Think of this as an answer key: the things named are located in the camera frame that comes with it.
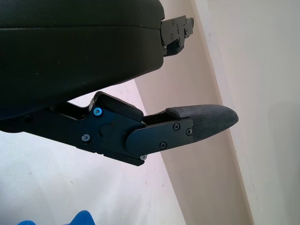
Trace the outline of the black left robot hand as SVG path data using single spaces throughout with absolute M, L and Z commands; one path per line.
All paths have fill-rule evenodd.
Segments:
M 26 132 L 140 166 L 239 120 L 222 105 L 153 115 L 102 92 L 162 67 L 192 35 L 158 0 L 3 0 L 0 129 Z

